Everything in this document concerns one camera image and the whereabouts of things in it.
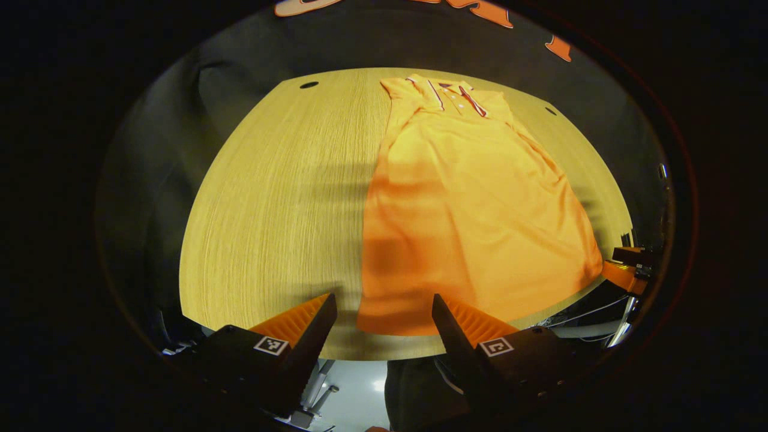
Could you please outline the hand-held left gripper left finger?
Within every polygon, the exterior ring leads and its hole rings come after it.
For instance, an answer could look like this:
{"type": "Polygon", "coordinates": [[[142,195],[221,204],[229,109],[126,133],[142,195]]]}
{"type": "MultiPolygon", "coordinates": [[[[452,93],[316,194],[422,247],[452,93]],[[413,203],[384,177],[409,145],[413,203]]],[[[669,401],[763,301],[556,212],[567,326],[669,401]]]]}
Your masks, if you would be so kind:
{"type": "Polygon", "coordinates": [[[337,298],[324,293],[251,328],[224,325],[162,359],[227,415],[257,422],[285,418],[304,406],[337,316],[337,298]]]}

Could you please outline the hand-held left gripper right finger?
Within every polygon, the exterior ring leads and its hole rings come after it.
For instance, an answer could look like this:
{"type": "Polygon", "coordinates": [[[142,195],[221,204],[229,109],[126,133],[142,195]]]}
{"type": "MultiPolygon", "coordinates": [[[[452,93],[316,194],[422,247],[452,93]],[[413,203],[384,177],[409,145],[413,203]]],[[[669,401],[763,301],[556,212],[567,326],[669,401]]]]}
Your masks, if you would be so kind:
{"type": "Polygon", "coordinates": [[[600,347],[544,326],[519,330],[438,293],[431,304],[449,367],[478,420],[521,420],[573,392],[601,358],[600,347]]]}

